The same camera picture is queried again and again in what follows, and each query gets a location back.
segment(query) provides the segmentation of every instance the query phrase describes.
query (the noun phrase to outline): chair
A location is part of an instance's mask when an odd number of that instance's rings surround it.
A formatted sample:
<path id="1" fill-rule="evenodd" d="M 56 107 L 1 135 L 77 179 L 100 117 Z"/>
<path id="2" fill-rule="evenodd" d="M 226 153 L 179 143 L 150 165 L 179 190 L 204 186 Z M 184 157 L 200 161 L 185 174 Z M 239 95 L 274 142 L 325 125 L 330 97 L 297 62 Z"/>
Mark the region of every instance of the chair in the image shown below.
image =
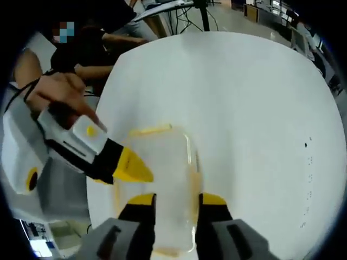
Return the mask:
<path id="1" fill-rule="evenodd" d="M 296 50 L 298 53 L 304 55 L 306 58 L 309 53 L 309 43 L 305 35 L 301 34 L 297 29 L 291 27 L 292 30 L 292 39 L 291 39 L 291 48 Z"/>

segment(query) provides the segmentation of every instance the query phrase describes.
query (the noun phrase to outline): person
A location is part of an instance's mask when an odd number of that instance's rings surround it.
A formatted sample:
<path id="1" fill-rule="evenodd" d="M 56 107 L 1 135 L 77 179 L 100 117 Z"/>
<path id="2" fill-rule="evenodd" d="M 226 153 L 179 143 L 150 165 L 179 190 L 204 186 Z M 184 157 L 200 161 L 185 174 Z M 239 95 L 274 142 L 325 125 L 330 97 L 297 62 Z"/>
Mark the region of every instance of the person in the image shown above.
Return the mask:
<path id="1" fill-rule="evenodd" d="M 70 106 L 76 112 L 76 116 L 86 115 L 105 128 L 83 98 L 86 88 L 83 80 L 73 73 L 57 72 L 49 76 L 43 75 L 40 61 L 30 49 L 25 49 L 19 56 L 14 68 L 14 78 L 19 89 L 38 79 L 36 87 L 26 100 L 34 114 L 39 114 L 51 102 L 58 101 Z"/>
<path id="2" fill-rule="evenodd" d="M 133 9 L 136 2 L 136 0 L 130 0 L 128 5 L 125 0 L 112 1 L 110 6 L 95 12 L 94 20 L 109 34 L 140 37 L 148 42 L 157 40 L 158 36 L 143 20 L 133 21 L 137 16 Z"/>
<path id="3" fill-rule="evenodd" d="M 99 27 L 88 25 L 79 29 L 74 22 L 54 25 L 51 41 L 57 50 L 51 57 L 51 67 L 62 73 L 74 72 L 100 95 L 118 57 L 139 45 L 143 38 L 112 35 Z"/>
<path id="4" fill-rule="evenodd" d="M 304 35 L 307 39 L 307 42 L 309 43 L 309 52 L 307 54 L 307 58 L 311 60 L 314 65 L 322 72 L 323 78 L 325 78 L 325 66 L 322 58 L 318 54 L 318 50 L 316 47 L 316 44 L 313 41 L 313 37 L 311 36 L 310 33 L 310 26 L 299 21 L 298 24 L 296 25 L 296 29 L 298 32 L 300 32 L 302 35 Z"/>

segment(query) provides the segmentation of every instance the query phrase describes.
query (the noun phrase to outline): white tabletop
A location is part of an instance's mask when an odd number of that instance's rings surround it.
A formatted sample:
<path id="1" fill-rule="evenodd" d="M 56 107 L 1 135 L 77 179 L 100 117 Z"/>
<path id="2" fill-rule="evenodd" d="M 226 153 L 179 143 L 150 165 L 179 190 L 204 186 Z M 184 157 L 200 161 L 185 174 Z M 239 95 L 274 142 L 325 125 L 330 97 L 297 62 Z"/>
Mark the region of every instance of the white tabletop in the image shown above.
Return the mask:
<path id="1" fill-rule="evenodd" d="M 245 34 L 164 38 L 117 61 L 97 109 L 110 138 L 170 123 L 197 147 L 203 189 L 302 259 L 334 222 L 346 184 L 341 119 L 313 63 Z M 114 217 L 111 186 L 87 180 L 93 227 Z"/>

